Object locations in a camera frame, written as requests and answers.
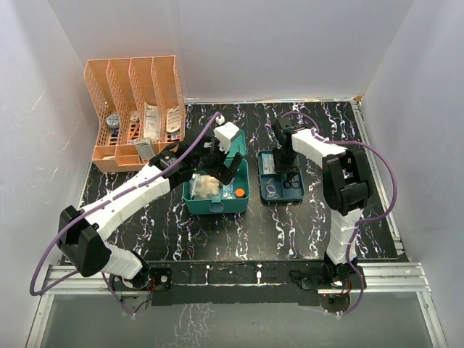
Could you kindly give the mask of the teal white packet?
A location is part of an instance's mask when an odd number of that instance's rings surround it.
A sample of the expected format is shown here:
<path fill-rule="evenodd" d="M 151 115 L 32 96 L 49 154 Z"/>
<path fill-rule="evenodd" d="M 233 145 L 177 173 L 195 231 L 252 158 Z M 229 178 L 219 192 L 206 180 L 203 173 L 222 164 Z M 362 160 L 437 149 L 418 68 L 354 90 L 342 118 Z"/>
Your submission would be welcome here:
<path fill-rule="evenodd" d="M 262 173 L 264 175 L 275 175 L 276 168 L 273 153 L 262 153 Z"/>

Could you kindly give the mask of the black scissors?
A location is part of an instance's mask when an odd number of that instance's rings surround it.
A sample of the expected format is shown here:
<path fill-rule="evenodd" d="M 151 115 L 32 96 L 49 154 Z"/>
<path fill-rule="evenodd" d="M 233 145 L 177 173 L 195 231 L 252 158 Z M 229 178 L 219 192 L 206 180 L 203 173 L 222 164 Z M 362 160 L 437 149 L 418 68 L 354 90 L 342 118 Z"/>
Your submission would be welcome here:
<path fill-rule="evenodd" d="M 283 187 L 285 189 L 300 189 L 302 183 L 299 171 L 291 171 L 284 174 Z"/>

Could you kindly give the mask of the dark teal divider tray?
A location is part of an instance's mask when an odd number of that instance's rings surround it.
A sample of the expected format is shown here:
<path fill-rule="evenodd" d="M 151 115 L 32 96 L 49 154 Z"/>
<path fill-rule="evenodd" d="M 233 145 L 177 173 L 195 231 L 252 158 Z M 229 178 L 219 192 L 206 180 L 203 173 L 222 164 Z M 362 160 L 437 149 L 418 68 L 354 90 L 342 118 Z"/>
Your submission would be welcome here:
<path fill-rule="evenodd" d="M 300 171 L 300 180 L 302 187 L 299 189 L 285 189 L 283 187 L 284 174 L 275 174 L 275 175 L 264 175 L 262 173 L 262 153 L 272 153 L 271 150 L 261 151 L 257 154 L 257 165 L 258 165 L 258 176 L 260 184 L 260 196 L 264 203 L 297 203 L 301 202 L 305 196 L 305 185 L 302 177 L 302 172 Z M 265 184 L 269 178 L 275 179 L 275 184 L 277 187 L 277 192 L 279 197 L 276 199 L 266 199 L 265 198 Z"/>

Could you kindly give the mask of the beige gauze packet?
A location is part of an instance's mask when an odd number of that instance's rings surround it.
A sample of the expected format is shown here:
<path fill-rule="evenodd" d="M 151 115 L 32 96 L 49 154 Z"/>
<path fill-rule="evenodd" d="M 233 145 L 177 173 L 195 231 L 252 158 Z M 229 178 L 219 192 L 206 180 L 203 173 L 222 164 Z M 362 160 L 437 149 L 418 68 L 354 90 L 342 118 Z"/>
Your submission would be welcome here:
<path fill-rule="evenodd" d="M 194 199 L 211 199 L 220 193 L 222 184 L 210 175 L 199 175 L 192 184 L 191 196 Z"/>

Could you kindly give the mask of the clear small packet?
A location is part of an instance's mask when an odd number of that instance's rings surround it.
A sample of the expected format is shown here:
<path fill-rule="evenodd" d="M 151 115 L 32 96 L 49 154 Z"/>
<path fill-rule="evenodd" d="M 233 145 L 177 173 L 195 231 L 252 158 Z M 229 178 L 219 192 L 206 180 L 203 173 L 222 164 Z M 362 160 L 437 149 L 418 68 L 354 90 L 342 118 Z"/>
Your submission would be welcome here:
<path fill-rule="evenodd" d="M 278 198 L 278 192 L 276 187 L 276 181 L 274 178 L 269 178 L 265 184 L 265 198 L 276 199 Z"/>

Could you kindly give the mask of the teal medicine kit box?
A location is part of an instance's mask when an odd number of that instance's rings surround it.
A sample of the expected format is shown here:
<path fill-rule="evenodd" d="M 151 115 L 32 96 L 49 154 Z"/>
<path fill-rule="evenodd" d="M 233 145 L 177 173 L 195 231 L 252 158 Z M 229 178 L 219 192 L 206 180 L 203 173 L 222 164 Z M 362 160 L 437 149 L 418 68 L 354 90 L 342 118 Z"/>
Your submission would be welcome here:
<path fill-rule="evenodd" d="M 236 153 L 243 157 L 248 154 L 242 130 L 231 144 L 225 161 L 227 167 L 232 163 Z M 246 212 L 249 194 L 249 166 L 243 158 L 236 176 L 229 184 L 222 184 L 205 173 L 195 173 L 190 181 L 183 184 L 182 198 L 192 215 L 236 214 Z"/>

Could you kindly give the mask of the blue cotton swab bag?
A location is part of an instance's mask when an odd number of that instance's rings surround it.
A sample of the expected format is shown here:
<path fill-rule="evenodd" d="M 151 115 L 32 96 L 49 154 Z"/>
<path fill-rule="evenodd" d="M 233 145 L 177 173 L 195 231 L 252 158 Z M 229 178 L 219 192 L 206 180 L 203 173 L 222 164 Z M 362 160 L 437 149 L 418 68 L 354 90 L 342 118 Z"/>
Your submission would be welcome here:
<path fill-rule="evenodd" d="M 231 181 L 228 185 L 222 185 L 220 197 L 221 199 L 234 199 L 234 192 L 235 190 L 233 188 L 233 181 Z"/>

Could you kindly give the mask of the brown bottle orange cap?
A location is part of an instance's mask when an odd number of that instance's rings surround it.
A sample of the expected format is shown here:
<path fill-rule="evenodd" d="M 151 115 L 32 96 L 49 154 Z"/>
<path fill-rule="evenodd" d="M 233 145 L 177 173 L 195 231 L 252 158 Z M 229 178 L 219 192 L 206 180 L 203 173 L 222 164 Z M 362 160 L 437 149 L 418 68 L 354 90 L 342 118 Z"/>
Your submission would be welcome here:
<path fill-rule="evenodd" d="M 236 198 L 244 198 L 245 197 L 245 190 L 243 190 L 242 188 L 236 189 L 235 196 L 236 196 Z"/>

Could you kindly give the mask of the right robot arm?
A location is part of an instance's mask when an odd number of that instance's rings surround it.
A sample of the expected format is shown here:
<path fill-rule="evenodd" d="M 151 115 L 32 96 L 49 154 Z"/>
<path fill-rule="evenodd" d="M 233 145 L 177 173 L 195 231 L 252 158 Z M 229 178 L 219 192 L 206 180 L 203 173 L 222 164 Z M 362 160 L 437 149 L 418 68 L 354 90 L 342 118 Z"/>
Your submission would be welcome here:
<path fill-rule="evenodd" d="M 280 119 L 272 124 L 279 147 L 273 149 L 274 168 L 286 181 L 299 172 L 299 154 L 322 169 L 323 195 L 331 208 L 330 239 L 320 280 L 338 288 L 356 271 L 351 237 L 373 193 L 363 150 L 332 144 L 306 125 Z"/>

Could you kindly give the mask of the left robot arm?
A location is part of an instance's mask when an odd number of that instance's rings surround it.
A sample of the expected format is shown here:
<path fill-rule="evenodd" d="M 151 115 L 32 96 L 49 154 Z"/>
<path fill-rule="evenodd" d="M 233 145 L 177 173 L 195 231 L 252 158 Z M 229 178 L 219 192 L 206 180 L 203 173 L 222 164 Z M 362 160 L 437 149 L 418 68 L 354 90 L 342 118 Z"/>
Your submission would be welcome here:
<path fill-rule="evenodd" d="M 83 277 L 109 273 L 125 279 L 134 289 L 149 282 L 150 267 L 137 253 L 108 243 L 108 238 L 132 215 L 156 199 L 205 173 L 229 184 L 244 155 L 230 155 L 218 140 L 166 146 L 136 175 L 100 200 L 77 210 L 65 208 L 60 215 L 60 251 Z"/>

